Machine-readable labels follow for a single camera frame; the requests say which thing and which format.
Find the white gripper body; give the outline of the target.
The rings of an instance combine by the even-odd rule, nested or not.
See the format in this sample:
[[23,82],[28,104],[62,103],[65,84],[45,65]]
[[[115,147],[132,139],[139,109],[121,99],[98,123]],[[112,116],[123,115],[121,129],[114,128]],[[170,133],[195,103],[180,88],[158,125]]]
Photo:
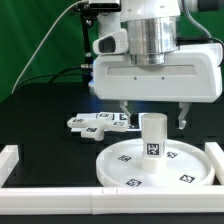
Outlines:
[[105,100],[213,102],[222,93],[222,56],[218,43],[182,45],[162,65],[101,56],[93,64],[94,92]]

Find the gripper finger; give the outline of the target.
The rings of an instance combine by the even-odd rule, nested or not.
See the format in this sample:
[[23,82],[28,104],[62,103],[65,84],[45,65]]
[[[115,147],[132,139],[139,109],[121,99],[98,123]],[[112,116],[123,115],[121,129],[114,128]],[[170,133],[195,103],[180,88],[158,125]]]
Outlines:
[[131,124],[131,116],[134,113],[132,104],[127,100],[121,100],[120,101],[120,108],[127,116],[128,124]]
[[183,130],[187,124],[186,116],[188,114],[190,106],[191,106],[191,104],[189,102],[180,102],[179,103],[180,114],[178,116],[178,128],[180,130]]

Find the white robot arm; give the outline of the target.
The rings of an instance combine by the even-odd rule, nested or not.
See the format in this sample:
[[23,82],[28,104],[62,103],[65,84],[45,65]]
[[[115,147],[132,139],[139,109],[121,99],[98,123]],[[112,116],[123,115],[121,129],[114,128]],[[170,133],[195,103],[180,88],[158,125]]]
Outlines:
[[94,92],[118,100],[130,115],[130,101],[177,102],[178,126],[193,102],[213,102],[222,93],[224,46],[210,33],[180,38],[179,16],[198,11],[199,0],[89,0],[98,13],[93,43]]

